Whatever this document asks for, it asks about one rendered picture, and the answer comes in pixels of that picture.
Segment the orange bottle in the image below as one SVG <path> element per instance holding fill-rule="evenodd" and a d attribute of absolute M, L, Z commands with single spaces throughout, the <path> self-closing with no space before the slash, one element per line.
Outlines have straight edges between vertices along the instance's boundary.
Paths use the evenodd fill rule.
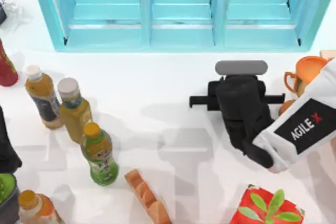
<path fill-rule="evenodd" d="M 18 204 L 22 224 L 66 224 L 50 198 L 43 194 L 25 190 L 19 194 Z"/>

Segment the long brown bread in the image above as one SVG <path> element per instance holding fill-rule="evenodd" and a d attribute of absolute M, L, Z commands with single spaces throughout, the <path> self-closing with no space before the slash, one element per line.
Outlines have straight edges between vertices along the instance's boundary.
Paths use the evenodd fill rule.
<path fill-rule="evenodd" d="M 173 224 L 164 204 L 156 198 L 137 169 L 129 171 L 124 177 L 154 224 Z"/>

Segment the pale grey rounded box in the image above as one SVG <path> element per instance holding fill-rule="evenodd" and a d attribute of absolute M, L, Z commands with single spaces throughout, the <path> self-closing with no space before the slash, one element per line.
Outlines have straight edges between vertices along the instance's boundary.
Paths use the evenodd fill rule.
<path fill-rule="evenodd" d="M 215 65 L 215 71 L 221 76 L 262 75 L 268 65 L 263 60 L 221 60 Z"/>

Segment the pale wooden block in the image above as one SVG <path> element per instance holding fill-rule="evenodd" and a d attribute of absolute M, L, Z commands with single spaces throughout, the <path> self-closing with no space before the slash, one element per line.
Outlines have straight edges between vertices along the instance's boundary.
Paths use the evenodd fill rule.
<path fill-rule="evenodd" d="M 326 60 L 336 58 L 336 50 L 320 50 L 320 57 Z"/>

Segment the dark label tea bottle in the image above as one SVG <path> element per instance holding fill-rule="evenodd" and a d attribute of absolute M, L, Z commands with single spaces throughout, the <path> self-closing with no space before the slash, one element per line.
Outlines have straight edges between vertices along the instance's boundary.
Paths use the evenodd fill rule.
<path fill-rule="evenodd" d="M 55 130 L 63 126 L 59 118 L 60 103 L 56 97 L 52 78 L 42 72 L 38 65 L 25 68 L 27 77 L 25 88 L 34 101 L 42 123 L 48 129 Z"/>

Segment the light blue rack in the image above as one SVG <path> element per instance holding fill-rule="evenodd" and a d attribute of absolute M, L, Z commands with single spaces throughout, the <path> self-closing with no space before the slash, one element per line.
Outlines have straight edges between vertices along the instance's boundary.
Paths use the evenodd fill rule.
<path fill-rule="evenodd" d="M 331 0 L 38 0 L 66 52 L 308 51 Z"/>

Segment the yellow bottle with grey cap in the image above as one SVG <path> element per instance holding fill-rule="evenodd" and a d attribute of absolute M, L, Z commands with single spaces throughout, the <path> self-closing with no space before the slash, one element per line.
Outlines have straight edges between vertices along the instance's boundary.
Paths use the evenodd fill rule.
<path fill-rule="evenodd" d="M 63 78 L 57 84 L 61 97 L 59 116 L 65 125 L 70 139 L 81 144 L 84 128 L 93 122 L 90 103 L 82 97 L 79 84 L 74 78 Z"/>

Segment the green plant in dark pot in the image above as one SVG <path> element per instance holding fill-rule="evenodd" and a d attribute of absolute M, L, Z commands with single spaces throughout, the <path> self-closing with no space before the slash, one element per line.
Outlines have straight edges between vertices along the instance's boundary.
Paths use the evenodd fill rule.
<path fill-rule="evenodd" d="M 13 174 L 0 173 L 0 213 L 18 212 L 18 195 L 20 191 L 17 179 Z"/>

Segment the orange trophy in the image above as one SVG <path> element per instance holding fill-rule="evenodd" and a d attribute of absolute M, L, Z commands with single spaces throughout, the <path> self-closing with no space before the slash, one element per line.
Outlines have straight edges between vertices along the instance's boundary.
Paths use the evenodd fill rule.
<path fill-rule="evenodd" d="M 295 72 L 285 72 L 284 84 L 297 98 L 284 102 L 279 115 L 284 114 L 291 105 L 297 109 L 310 98 L 323 99 L 332 95 L 334 83 L 323 69 L 328 63 L 328 60 L 318 56 L 306 56 L 296 63 Z"/>

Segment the red plant pot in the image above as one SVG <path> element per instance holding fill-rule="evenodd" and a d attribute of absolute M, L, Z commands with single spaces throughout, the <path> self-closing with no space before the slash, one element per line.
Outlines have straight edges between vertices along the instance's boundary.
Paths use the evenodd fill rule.
<path fill-rule="evenodd" d="M 271 193 L 248 185 L 229 224 L 302 224 L 305 211 L 285 199 L 282 189 Z"/>

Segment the silver trophy with black base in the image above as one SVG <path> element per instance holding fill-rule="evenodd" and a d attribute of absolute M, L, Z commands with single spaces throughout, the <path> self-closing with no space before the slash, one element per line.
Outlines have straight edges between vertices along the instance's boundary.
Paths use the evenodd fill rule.
<path fill-rule="evenodd" d="M 22 6 L 8 2 L 8 0 L 0 0 L 0 25 L 8 18 L 7 13 L 9 13 L 10 17 L 16 18 L 20 22 L 25 19 L 25 10 Z"/>

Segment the red bottle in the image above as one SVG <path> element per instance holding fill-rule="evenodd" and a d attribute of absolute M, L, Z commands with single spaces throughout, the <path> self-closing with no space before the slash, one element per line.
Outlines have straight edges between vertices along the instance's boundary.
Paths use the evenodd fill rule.
<path fill-rule="evenodd" d="M 0 86 L 10 87 L 18 81 L 18 73 L 8 58 L 0 39 Z"/>

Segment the green bottle with yellow cap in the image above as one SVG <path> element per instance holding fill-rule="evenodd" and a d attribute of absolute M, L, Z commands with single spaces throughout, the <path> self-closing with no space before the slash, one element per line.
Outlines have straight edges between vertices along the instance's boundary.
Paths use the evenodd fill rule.
<path fill-rule="evenodd" d="M 113 158 L 110 135 L 95 122 L 88 123 L 83 131 L 80 147 L 90 166 L 92 180 L 100 186 L 114 183 L 119 167 Z"/>

